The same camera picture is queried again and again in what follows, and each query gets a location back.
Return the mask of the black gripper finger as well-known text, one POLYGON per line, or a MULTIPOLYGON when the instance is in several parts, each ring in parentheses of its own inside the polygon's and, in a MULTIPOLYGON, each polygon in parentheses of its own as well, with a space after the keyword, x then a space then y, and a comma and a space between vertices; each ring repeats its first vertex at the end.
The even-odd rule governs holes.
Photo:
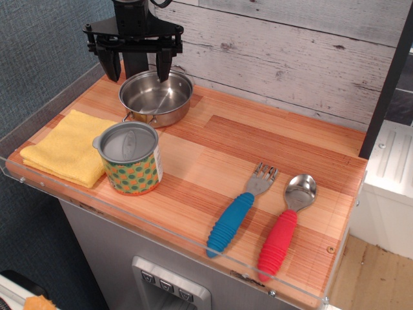
POLYGON ((121 73, 119 53, 111 50, 98 50, 97 55, 107 77, 111 81, 118 82, 121 73))
POLYGON ((172 64, 171 49, 163 48, 161 51, 156 53, 157 75, 161 83, 168 79, 171 64, 172 64))

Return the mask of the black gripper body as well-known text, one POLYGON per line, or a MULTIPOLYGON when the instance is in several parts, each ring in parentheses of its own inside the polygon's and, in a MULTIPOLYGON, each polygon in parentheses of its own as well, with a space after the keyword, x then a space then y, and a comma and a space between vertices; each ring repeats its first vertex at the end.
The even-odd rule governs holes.
POLYGON ((114 52, 156 53, 171 50, 182 53, 180 25, 155 17, 148 1, 113 1, 115 16, 87 23, 83 32, 88 37, 88 49, 93 53, 103 48, 114 52))

